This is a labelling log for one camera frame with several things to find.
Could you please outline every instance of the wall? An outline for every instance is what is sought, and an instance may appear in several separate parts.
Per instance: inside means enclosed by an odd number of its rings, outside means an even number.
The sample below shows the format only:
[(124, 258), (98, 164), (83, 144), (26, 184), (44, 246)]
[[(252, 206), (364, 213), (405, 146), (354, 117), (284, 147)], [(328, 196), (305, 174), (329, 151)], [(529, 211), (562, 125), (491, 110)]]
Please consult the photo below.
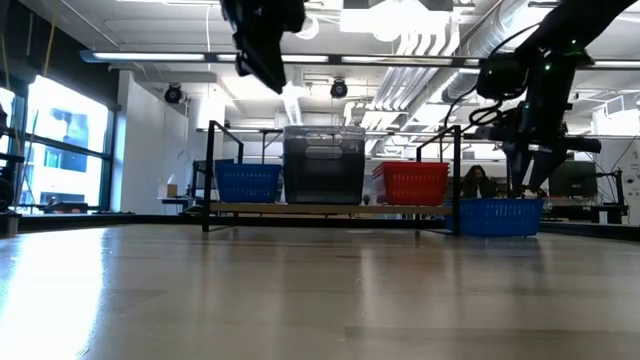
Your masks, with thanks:
[[(593, 114), (594, 128), (600, 135), (626, 135), (633, 136), (640, 134), (640, 121), (638, 111), (624, 111), (606, 116), (604, 111), (596, 111)], [(622, 170), (623, 192), (627, 205), (629, 206), (629, 216), (623, 218), (623, 224), (640, 224), (640, 140), (618, 139), (601, 140), (602, 151), (594, 155), (596, 163), (605, 172), (616, 169)], [(611, 180), (611, 187), (607, 178), (598, 179), (600, 193), (608, 201), (617, 200), (615, 182)]]
[(189, 119), (121, 72), (116, 121), (112, 209), (137, 214), (173, 213), (157, 200), (158, 185), (174, 175), (178, 193), (189, 182)]

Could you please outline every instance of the metal frame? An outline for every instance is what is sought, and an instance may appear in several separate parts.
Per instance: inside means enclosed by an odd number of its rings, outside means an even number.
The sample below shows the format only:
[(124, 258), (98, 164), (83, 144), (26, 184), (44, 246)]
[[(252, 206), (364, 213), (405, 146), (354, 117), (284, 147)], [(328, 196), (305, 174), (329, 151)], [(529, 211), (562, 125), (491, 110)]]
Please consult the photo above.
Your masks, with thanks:
[[(278, 218), (278, 217), (240, 217), (238, 213), (230, 217), (211, 217), (211, 188), (213, 180), (213, 158), (216, 128), (225, 135), (231, 137), (238, 143), (238, 163), (242, 163), (244, 153), (244, 144), (238, 140), (227, 129), (216, 121), (210, 121), (207, 133), (207, 152), (206, 152), (206, 170), (205, 170), (205, 192), (202, 201), (203, 209), (201, 214), (201, 225), (203, 232), (211, 231), (211, 225), (232, 225), (232, 226), (312, 226), (312, 227), (354, 227), (354, 228), (398, 228), (398, 229), (439, 229), (444, 227), (442, 220), (421, 220), (416, 215), (415, 220), (382, 220), (382, 219), (336, 219), (336, 218)], [(265, 149), (273, 142), (267, 144), (266, 136), (268, 133), (282, 133), (281, 129), (265, 129), (262, 130), (262, 163), (264, 163)], [(422, 160), (422, 148), (434, 141), (442, 139), (449, 133), (453, 133), (454, 137), (454, 201), (452, 208), (452, 216), (454, 219), (453, 234), (460, 234), (460, 163), (461, 163), (461, 143), (462, 130), (460, 125), (454, 125), (440, 133), (435, 137), (424, 142), (418, 147), (418, 162)]]
[[(262, 133), (262, 163), (264, 164), (265, 151), (269, 146), (271, 146), (271, 144), (273, 144), (274, 141), (278, 140), (280, 135), (282, 135), (283, 131), (282, 129), (264, 129), (264, 130), (260, 130), (260, 132)], [(271, 139), (271, 141), (269, 141), (268, 144), (265, 145), (265, 143), (267, 142), (267, 134), (277, 134), (277, 135), (273, 139)]]
[(211, 228), (209, 226), (211, 222), (211, 181), (213, 180), (213, 149), (216, 136), (216, 128), (218, 128), (224, 135), (229, 136), (233, 141), (238, 144), (238, 164), (242, 164), (242, 158), (244, 157), (244, 143), (238, 140), (232, 133), (230, 133), (224, 126), (220, 125), (217, 121), (209, 121), (209, 131), (207, 132), (207, 156), (205, 163), (205, 175), (204, 175), (204, 194), (203, 194), (203, 206), (202, 206), (202, 231), (209, 232)]
[[(462, 129), (460, 125), (453, 125), (438, 133), (438, 135), (422, 143), (416, 149), (416, 162), (422, 162), (422, 148), (438, 140), (442, 140), (447, 134), (453, 133), (453, 234), (460, 235), (460, 163)], [(440, 162), (442, 159), (442, 142), (440, 142)]]

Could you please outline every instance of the cable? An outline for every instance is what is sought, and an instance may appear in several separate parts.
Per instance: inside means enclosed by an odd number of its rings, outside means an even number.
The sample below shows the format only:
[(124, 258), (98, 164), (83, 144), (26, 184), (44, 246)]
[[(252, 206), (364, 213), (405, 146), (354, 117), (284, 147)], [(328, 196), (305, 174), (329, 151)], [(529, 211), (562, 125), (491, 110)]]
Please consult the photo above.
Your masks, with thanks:
[[(506, 38), (505, 40), (503, 40), (500, 44), (498, 44), (498, 46), (496, 46), (491, 53), (489, 53), (489, 56), (491, 55), (495, 55), (502, 47), (504, 47), (506, 44), (508, 44), (511, 40), (517, 38), (518, 36), (524, 34), (525, 32), (533, 29), (536, 26), (540, 26), (540, 23), (531, 25), (531, 26), (527, 26), (526, 28), (518, 31), (517, 33), (509, 36), (508, 38)], [(465, 92), (464, 94), (460, 95), (454, 102), (453, 104), (451, 104), (451, 107), (449, 108), (449, 112), (447, 112), (446, 117), (444, 118), (444, 127), (447, 128), (447, 125), (449, 123), (449, 118), (451, 117), (451, 114), (453, 113), (453, 109), (455, 108), (455, 106), (462, 101), (462, 99), (464, 99), (465, 97), (469, 96), (472, 92), (474, 92), (477, 88), (477, 85), (474, 85), (471, 89), (469, 89), (469, 91)]]
[(526, 28), (518, 31), (517, 33), (509, 36), (508, 38), (504, 39), (500, 44), (498, 44), (498, 46), (496, 46), (493, 51), (491, 51), (491, 53), (489, 54), (489, 56), (491, 55), (495, 55), (502, 47), (504, 47), (505, 45), (507, 45), (509, 42), (511, 42), (511, 40), (517, 38), (518, 36), (526, 33), (527, 31), (533, 29), (534, 27), (540, 26), (540, 23), (537, 24), (533, 24), (531, 26), (527, 26)]
[(4, 65), (5, 82), (7, 90), (11, 91), (11, 76), (9, 76), (9, 60), (7, 59), (7, 47), (4, 40), (4, 33), (0, 34), (0, 40), (2, 40), (2, 62)]
[(611, 167), (611, 171), (609, 172), (613, 172), (613, 170), (616, 168), (616, 165), (618, 165), (618, 163), (620, 162), (620, 160), (622, 160), (622, 158), (627, 154), (627, 152), (629, 151), (629, 149), (631, 148), (631, 145), (633, 145), (633, 143), (638, 139), (638, 135), (634, 136), (633, 139), (631, 139), (631, 141), (629, 142), (629, 145), (627, 146), (627, 148), (624, 150), (624, 152), (622, 153), (622, 155), (620, 155), (620, 157), (618, 158), (618, 160), (616, 160), (615, 164), (613, 164), (613, 166)]
[(453, 101), (453, 104), (451, 104), (451, 107), (449, 107), (449, 111), (447, 112), (447, 115), (444, 118), (444, 127), (445, 127), (445, 129), (447, 128), (447, 124), (449, 123), (449, 118), (451, 117), (451, 114), (453, 113), (453, 109), (456, 107), (456, 105), (458, 105), (458, 103), (460, 101), (462, 101), (462, 99), (464, 99), (466, 96), (468, 96), (469, 94), (471, 94), (474, 91), (476, 91), (476, 86), (475, 85), (471, 89), (469, 89), (469, 91), (467, 91), (466, 93), (458, 96), (458, 98)]
[(56, 21), (58, 20), (59, 6), (56, 2), (55, 12), (53, 13), (53, 19), (51, 19), (51, 33), (49, 34), (49, 44), (47, 45), (47, 56), (44, 58), (44, 69), (42, 75), (47, 77), (49, 73), (49, 61), (51, 60), (51, 50), (53, 50), (53, 39), (56, 34)]
[[(211, 8), (213, 6), (209, 6), (207, 8), (207, 14), (205, 15), (205, 29), (207, 30), (207, 52), (211, 52), (211, 34), (209, 33), (209, 13), (211, 12)], [(211, 71), (211, 63), (207, 64), (207, 69)]]

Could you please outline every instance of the ceiling light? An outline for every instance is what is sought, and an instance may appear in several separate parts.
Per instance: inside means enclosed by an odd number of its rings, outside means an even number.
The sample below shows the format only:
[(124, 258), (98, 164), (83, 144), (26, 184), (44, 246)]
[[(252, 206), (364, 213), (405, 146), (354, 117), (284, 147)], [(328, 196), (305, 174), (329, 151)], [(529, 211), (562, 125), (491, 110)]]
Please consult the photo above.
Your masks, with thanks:
[(398, 65), (414, 67), (470, 67), (480, 66), (480, 59), (445, 57), (445, 56), (342, 56), (342, 62), (347, 64), (367, 64), (367, 65)]
[(245, 159), (282, 159), (282, 156), (276, 156), (276, 155), (244, 155), (243, 158)]
[(291, 63), (326, 63), (329, 57), (326, 55), (282, 55), (282, 61)]
[(633, 69), (640, 70), (640, 60), (628, 61), (628, 60), (599, 60), (595, 62), (593, 66), (594, 70), (602, 70), (603, 68), (609, 69)]
[(204, 61), (204, 54), (181, 53), (94, 53), (98, 60), (104, 61)]
[(372, 136), (386, 136), (386, 135), (393, 135), (393, 131), (367, 131), (367, 135), (372, 135)]
[[(207, 128), (198, 128), (196, 129), (198, 132), (209, 132)], [(232, 134), (259, 134), (262, 132), (261, 129), (225, 129)], [(220, 129), (216, 128), (216, 132), (222, 132)]]
[(393, 161), (411, 161), (411, 159), (405, 159), (405, 158), (395, 158), (395, 159), (389, 159), (389, 158), (370, 158), (369, 160), (373, 160), (373, 161), (389, 161), (389, 160), (393, 160)]
[(458, 72), (460, 74), (479, 75), (480, 69), (460, 69)]
[(423, 133), (423, 132), (397, 132), (397, 136), (428, 136), (433, 137), (438, 135), (437, 133)]
[(234, 62), (236, 61), (236, 54), (217, 54), (216, 58), (220, 62)]
[(118, 2), (141, 2), (165, 5), (220, 5), (218, 0), (116, 0)]

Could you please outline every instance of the plastic bin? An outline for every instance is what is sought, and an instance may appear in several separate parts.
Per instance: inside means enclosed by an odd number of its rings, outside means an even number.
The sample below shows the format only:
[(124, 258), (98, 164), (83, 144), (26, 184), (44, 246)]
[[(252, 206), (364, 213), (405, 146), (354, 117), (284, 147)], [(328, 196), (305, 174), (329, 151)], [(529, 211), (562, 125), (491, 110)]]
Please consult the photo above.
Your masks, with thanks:
[(447, 191), (447, 163), (384, 162), (373, 170), (378, 204), (439, 206)]
[(357, 205), (364, 181), (361, 127), (287, 126), (284, 187), (290, 204)]
[[(460, 201), (460, 233), (479, 237), (534, 236), (544, 200), (465, 199)], [(453, 230), (453, 217), (446, 217)]]
[(220, 201), (225, 203), (273, 203), (282, 166), (216, 163)]

